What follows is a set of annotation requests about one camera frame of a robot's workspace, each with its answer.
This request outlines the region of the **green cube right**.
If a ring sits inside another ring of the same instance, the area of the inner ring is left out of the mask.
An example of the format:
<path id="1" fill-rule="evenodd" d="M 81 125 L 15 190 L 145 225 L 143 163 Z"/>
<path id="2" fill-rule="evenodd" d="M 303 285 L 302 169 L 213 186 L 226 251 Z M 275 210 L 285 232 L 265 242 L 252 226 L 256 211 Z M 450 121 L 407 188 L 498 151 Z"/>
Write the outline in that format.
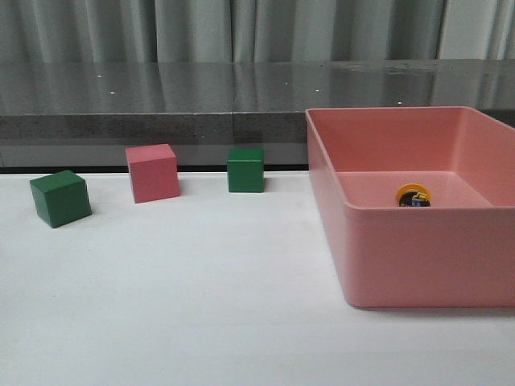
<path id="1" fill-rule="evenodd" d="M 227 160 L 229 192 L 264 191 L 264 150 L 235 148 Z"/>

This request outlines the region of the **pink plastic bin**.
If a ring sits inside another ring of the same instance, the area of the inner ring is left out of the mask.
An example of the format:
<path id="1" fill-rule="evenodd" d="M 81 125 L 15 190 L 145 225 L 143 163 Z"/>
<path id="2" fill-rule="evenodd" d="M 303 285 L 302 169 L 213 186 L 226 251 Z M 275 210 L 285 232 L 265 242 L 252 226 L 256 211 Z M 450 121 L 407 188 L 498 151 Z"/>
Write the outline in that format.
<path id="1" fill-rule="evenodd" d="M 463 106 L 308 109 L 311 183 L 346 301 L 514 303 L 514 130 Z M 407 183 L 429 207 L 399 207 Z"/>

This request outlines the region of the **grey stone ledge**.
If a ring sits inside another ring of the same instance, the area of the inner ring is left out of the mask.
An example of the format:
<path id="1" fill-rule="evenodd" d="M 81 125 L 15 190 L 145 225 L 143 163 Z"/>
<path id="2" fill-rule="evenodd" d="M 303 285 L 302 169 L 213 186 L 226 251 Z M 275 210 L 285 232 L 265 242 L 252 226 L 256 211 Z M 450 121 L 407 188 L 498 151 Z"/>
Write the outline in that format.
<path id="1" fill-rule="evenodd" d="M 440 105 L 513 124 L 514 62 L 3 64 L 1 170 L 121 170 L 158 143 L 182 170 L 219 170 L 236 146 L 301 169 L 307 109 Z"/>

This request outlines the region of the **green cube left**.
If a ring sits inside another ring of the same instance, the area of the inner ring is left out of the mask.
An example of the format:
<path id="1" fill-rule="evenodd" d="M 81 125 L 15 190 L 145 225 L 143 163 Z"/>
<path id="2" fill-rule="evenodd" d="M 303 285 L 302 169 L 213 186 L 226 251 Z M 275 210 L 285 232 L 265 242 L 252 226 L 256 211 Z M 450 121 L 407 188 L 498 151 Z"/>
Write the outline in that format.
<path id="1" fill-rule="evenodd" d="M 58 228 L 92 215 L 86 181 L 63 170 L 30 181 L 37 215 L 51 228 Z"/>

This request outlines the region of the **yellow push button switch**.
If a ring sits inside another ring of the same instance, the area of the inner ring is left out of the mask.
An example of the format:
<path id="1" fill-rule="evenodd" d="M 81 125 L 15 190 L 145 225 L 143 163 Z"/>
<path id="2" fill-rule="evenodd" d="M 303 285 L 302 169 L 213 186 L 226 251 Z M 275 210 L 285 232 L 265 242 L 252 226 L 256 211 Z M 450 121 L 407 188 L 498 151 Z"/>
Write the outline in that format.
<path id="1" fill-rule="evenodd" d="M 399 207 L 429 207 L 431 193 L 422 184 L 407 183 L 398 189 L 396 200 Z"/>

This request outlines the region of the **grey curtain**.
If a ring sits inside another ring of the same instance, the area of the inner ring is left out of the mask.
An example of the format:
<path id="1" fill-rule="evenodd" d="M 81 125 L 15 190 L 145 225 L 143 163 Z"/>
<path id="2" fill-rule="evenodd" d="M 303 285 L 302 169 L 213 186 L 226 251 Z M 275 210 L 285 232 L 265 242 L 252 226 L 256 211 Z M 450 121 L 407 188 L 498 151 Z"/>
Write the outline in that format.
<path id="1" fill-rule="evenodd" d="M 511 1 L 4 1 L 4 63 L 506 60 Z"/>

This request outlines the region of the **green cube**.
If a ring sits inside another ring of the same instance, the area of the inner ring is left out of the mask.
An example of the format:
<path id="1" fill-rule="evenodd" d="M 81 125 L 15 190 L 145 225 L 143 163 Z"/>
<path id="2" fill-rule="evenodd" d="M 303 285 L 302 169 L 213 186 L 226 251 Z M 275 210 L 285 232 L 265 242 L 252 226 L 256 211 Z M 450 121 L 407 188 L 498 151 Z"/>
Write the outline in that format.
<path id="1" fill-rule="evenodd" d="M 227 160 L 229 192 L 264 191 L 264 150 L 235 148 Z"/>
<path id="2" fill-rule="evenodd" d="M 63 170 L 30 181 L 37 215 L 51 228 L 58 228 L 92 215 L 86 181 Z"/>

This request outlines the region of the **pink cube middle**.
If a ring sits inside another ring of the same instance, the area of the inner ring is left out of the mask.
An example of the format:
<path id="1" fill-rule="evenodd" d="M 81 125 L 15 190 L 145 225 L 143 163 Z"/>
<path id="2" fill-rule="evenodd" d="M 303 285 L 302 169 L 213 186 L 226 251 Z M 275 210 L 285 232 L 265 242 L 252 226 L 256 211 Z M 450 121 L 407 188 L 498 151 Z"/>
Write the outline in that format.
<path id="1" fill-rule="evenodd" d="M 125 152 L 135 203 L 180 195 L 177 157 L 169 144 L 130 147 Z"/>

